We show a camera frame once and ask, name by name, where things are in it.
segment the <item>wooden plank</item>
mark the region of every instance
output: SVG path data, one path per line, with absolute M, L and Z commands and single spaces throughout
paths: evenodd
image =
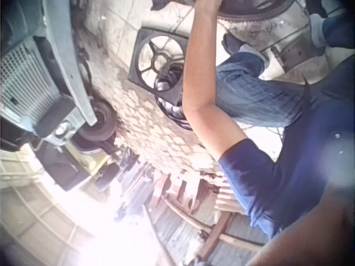
M 164 201 L 177 215 L 179 215 L 187 223 L 194 226 L 198 230 L 204 230 L 208 234 L 211 233 L 211 231 L 212 231 L 211 227 L 205 225 L 204 223 L 201 223 L 199 220 L 197 220 L 194 217 L 191 217 L 190 215 L 185 213 L 179 207 L 174 205 L 168 198 L 165 197 Z M 219 236 L 219 239 L 228 243 L 228 244 L 234 245 L 235 247 L 248 249 L 248 250 L 254 251 L 254 252 L 258 252 L 263 247 L 263 244 L 261 244 L 261 243 L 251 243 L 245 239 L 236 238 L 235 236 L 231 236 L 226 233 L 221 234 Z
M 208 239 L 204 243 L 204 245 L 199 250 L 199 256 L 201 257 L 202 261 L 206 262 L 212 252 L 215 250 L 216 246 L 220 241 L 220 235 L 224 233 L 227 228 L 228 221 L 232 217 L 231 212 L 222 212 L 221 217 L 219 218 L 218 222 L 212 229 Z
M 149 211 L 155 209 L 160 201 L 160 197 L 164 192 L 164 186 L 169 179 L 169 175 L 163 174 L 155 184 L 153 196 L 149 202 Z

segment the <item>skin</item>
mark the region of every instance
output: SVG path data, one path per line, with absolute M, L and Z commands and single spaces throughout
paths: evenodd
M 184 70 L 182 107 L 192 129 L 218 160 L 247 138 L 216 106 L 216 27 L 221 0 L 197 0 Z M 354 252 L 353 193 L 329 185 L 319 203 L 287 228 L 249 262 L 259 265 L 342 265 Z

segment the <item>car grille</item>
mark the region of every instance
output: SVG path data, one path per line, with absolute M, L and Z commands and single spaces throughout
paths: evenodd
M 60 99 L 35 45 L 28 51 L 21 44 L 2 58 L 1 89 L 2 117 L 28 131 Z

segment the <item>corrugated metal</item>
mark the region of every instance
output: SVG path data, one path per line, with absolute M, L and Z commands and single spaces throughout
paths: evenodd
M 202 223 L 213 225 L 215 223 L 214 205 L 216 198 L 217 195 L 210 192 L 194 217 Z M 197 229 L 183 221 L 164 201 L 160 201 L 158 206 L 152 210 L 151 216 L 163 245 L 171 254 L 174 262 L 178 264 L 185 259 L 190 241 L 198 238 Z M 235 214 L 226 232 L 250 241 L 266 243 L 267 235 L 259 228 L 250 227 L 249 224 L 248 217 Z M 254 255 L 254 252 L 220 242 L 209 261 L 215 266 L 239 266 L 245 265 Z
M 197 238 L 197 230 L 183 221 L 164 201 L 159 202 L 151 217 L 162 244 L 178 264 L 185 258 L 189 242 Z

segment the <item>jeans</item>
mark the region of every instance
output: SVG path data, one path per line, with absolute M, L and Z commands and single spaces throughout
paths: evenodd
M 323 34 L 330 47 L 354 49 L 354 19 L 328 18 Z M 311 84 L 311 107 L 336 98 L 354 102 L 355 57 L 350 56 L 330 74 Z M 255 126 L 286 127 L 302 114 L 304 85 L 265 81 L 260 57 L 238 52 L 217 67 L 216 102 L 234 120 Z

